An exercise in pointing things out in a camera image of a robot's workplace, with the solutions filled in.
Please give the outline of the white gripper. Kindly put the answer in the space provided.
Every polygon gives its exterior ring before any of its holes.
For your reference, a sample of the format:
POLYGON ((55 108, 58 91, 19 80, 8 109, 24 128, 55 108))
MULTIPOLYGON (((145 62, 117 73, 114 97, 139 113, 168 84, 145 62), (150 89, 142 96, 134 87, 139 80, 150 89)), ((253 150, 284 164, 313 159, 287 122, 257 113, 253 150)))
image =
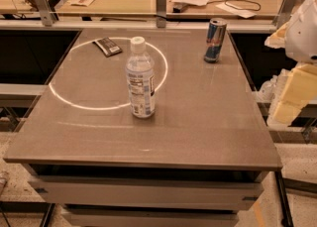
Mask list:
POLYGON ((317 0, 305 0, 264 44, 285 48, 288 57, 299 63, 287 75, 285 86, 272 112, 274 121, 290 125, 301 110, 317 96, 317 0))

